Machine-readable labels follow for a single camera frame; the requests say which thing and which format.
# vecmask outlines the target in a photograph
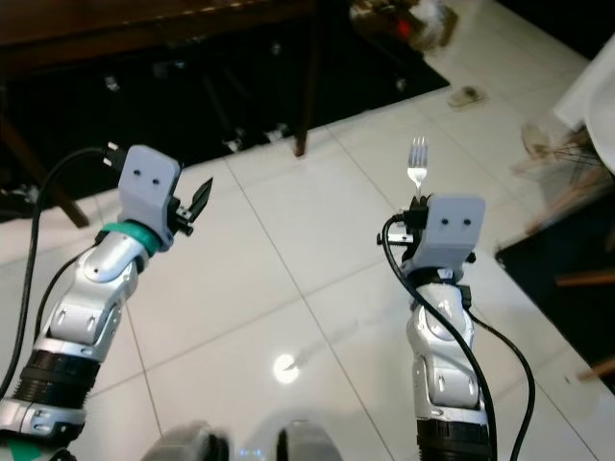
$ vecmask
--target black mat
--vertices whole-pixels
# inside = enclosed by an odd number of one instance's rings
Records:
[[[615,193],[496,254],[505,270],[590,364],[615,356],[615,285],[558,288],[555,276],[615,266],[604,251]],[[604,383],[615,394],[615,376]]]
[[[406,69],[367,44],[353,31],[345,2],[323,3],[327,11],[314,127],[448,85],[402,43],[388,40],[385,46]],[[220,125],[198,70],[209,67],[232,121],[248,131],[244,147],[266,142],[256,127],[265,118],[284,122],[287,135],[292,135],[303,97],[308,30],[307,23],[297,21],[208,39],[198,46],[150,50],[33,76],[10,86],[9,114],[48,167],[74,149],[108,140],[123,146],[148,144],[185,165],[219,158],[228,151],[221,144]],[[280,53],[272,53],[274,46]],[[153,68],[164,61],[178,65],[170,66],[161,78]],[[228,91],[219,62],[257,96],[262,113],[245,109]],[[119,91],[106,88],[107,75],[114,76]],[[396,87],[400,78],[406,79],[403,91]],[[113,172],[94,161],[76,166],[66,176],[70,180],[63,185],[75,198],[117,182]]]

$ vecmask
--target white tile floor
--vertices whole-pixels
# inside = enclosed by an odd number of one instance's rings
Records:
[[[615,460],[615,399],[599,382],[576,382],[587,365],[491,257],[566,185],[565,173],[538,182],[512,177],[509,166],[525,155],[520,124],[548,109],[586,61],[496,3],[450,3],[461,13],[459,33],[429,62],[455,87],[484,87],[487,104],[452,113],[447,89],[317,130],[301,160],[280,142],[184,173],[185,199],[215,177],[210,205],[194,235],[178,237],[142,275],[73,445],[80,459],[134,461],[161,430],[195,418],[227,429],[236,449],[266,450],[297,417],[322,424],[345,459],[415,459],[407,299],[375,236],[407,204],[408,141],[423,134],[431,145],[425,190],[479,193],[488,203],[479,261],[466,279],[478,314],[536,372],[522,458]],[[45,213],[33,305],[119,206],[113,192],[81,205],[92,219],[87,230],[56,209]],[[0,226],[3,370],[28,235],[25,221]],[[481,330],[476,351],[505,459],[525,407],[523,373]],[[300,363],[290,384],[272,373],[283,353]]]

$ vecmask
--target metal fork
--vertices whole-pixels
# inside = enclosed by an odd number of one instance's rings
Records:
[[[424,136],[412,139],[410,157],[407,160],[407,176],[416,185],[416,197],[421,198],[421,184],[427,176],[428,143]]]

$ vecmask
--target wooden table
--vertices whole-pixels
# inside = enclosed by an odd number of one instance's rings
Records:
[[[319,0],[0,0],[0,76],[306,17],[311,20],[302,122],[295,155],[306,151],[318,62]],[[11,122],[0,136],[36,181],[46,171]],[[59,188],[53,198],[78,227],[83,212]]]

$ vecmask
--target slipper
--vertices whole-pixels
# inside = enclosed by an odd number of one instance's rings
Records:
[[[451,95],[449,106],[455,110],[467,109],[487,100],[487,93],[475,86],[464,86]]]

